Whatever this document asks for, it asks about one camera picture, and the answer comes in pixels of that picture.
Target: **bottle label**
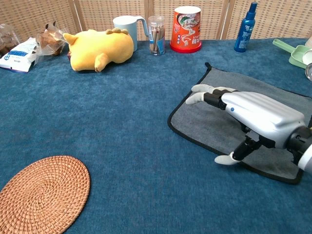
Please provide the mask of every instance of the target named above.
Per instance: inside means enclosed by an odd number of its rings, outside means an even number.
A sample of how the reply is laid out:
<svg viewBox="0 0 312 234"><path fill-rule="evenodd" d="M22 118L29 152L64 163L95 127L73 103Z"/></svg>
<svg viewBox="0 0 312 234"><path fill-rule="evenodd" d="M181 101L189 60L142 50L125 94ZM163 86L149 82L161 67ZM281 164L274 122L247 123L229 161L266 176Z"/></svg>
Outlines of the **bottle label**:
<svg viewBox="0 0 312 234"><path fill-rule="evenodd" d="M163 55L165 53L165 37L157 41L157 46L159 49L159 54Z"/></svg>
<svg viewBox="0 0 312 234"><path fill-rule="evenodd" d="M247 44L249 42L250 36L252 35L254 27L250 27L248 25L245 25L245 29L243 31L243 35L242 35L242 40L239 43L239 48L240 49L246 49L247 48Z"/></svg>
<svg viewBox="0 0 312 234"><path fill-rule="evenodd" d="M152 34L152 29L151 27L149 26L148 27L148 37L149 37L149 40L150 40L150 43L154 43L154 39L153 39L153 34Z"/></svg>

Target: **rattan coaster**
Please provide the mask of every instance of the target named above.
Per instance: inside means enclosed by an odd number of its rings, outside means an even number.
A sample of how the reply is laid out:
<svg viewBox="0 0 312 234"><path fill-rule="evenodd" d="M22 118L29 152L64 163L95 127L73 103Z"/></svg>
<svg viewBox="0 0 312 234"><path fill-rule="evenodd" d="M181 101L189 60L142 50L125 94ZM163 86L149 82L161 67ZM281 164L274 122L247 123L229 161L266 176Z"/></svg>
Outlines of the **rattan coaster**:
<svg viewBox="0 0 312 234"><path fill-rule="evenodd" d="M1 234L59 234L80 214L89 194L87 168L71 156L34 162L0 193Z"/></svg>

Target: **stuffed animal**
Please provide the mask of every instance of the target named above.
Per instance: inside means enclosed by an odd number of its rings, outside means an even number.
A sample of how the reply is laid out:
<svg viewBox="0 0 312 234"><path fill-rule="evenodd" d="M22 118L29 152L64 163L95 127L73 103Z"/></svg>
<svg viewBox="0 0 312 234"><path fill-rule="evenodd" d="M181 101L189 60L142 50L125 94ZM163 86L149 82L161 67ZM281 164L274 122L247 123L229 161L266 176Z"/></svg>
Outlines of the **stuffed animal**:
<svg viewBox="0 0 312 234"><path fill-rule="evenodd" d="M97 32L89 29L71 35L63 34L69 44L73 70L102 71L109 62L122 63L133 54L133 41L126 29Z"/></svg>

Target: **white mug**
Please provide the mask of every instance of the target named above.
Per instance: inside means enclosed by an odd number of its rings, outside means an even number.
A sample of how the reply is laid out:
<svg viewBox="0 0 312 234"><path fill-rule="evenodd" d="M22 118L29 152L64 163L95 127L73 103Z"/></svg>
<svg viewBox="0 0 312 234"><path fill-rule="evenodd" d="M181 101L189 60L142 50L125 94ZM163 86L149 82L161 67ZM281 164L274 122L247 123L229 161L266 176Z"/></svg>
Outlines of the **white mug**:
<svg viewBox="0 0 312 234"><path fill-rule="evenodd" d="M114 27L120 29L127 29L132 40L134 51L137 50L137 21L143 23L144 33L148 36L146 21L142 16L118 16L113 19Z"/></svg>

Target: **mug handle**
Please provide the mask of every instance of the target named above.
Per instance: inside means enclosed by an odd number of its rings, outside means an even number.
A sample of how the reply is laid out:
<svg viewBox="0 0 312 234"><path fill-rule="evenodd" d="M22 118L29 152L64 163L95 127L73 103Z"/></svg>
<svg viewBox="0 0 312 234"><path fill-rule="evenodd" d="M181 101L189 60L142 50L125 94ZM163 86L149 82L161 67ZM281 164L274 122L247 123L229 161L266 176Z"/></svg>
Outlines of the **mug handle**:
<svg viewBox="0 0 312 234"><path fill-rule="evenodd" d="M145 36L148 37L147 24L146 24L145 19L142 16L135 16L135 18L137 21L139 21L139 20L142 21Z"/></svg>

